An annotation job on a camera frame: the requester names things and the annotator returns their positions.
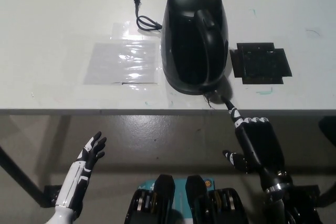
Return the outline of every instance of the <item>kettle handle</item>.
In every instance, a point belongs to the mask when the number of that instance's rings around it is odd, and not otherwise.
[[[227,57],[225,45],[221,29],[208,10],[196,11],[194,18],[206,51],[207,76],[204,84],[207,84],[222,76]]]

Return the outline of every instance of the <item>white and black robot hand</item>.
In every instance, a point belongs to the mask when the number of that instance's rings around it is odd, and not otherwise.
[[[106,137],[99,140],[100,137],[101,132],[92,137],[70,167],[56,201],[55,214],[47,224],[71,224],[79,217],[92,169],[105,155],[102,150]]]

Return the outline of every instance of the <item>white table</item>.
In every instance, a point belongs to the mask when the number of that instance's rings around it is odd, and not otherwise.
[[[293,77],[283,85],[243,85],[228,68],[232,102],[242,111],[336,112],[336,0],[223,0],[229,46],[274,42]],[[142,0],[140,14],[162,22],[166,0]],[[202,96],[157,84],[84,83],[96,43],[115,24],[135,22],[133,0],[0,0],[0,113],[202,114]],[[160,43],[157,37],[151,38]],[[259,91],[270,91],[262,95]],[[214,105],[225,112],[224,105]]]

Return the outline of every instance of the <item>gray floor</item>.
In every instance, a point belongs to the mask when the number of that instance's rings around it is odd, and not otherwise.
[[[336,181],[336,148],[320,133],[319,118],[273,117],[295,183],[327,190]],[[240,175],[222,157],[239,151],[228,116],[0,116],[0,146],[38,184],[61,184],[83,144],[100,130],[108,137],[77,223],[123,223],[131,197],[159,173],[215,178],[216,187],[234,187],[253,223],[262,223],[259,179]],[[0,223],[44,223],[53,209],[40,209],[0,169]],[[320,209],[325,223],[336,205]]]

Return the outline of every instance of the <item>power cord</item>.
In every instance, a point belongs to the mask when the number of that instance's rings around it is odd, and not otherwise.
[[[137,17],[136,24],[137,24],[137,26],[140,30],[143,30],[143,31],[156,31],[157,30],[157,31],[159,31],[160,29],[162,29],[162,25],[160,25],[158,22],[155,22],[154,20],[152,20],[152,19],[150,19],[146,16],[139,16],[140,0],[134,0],[134,3],[135,3],[135,15]],[[151,24],[141,20],[141,18],[146,19]]]

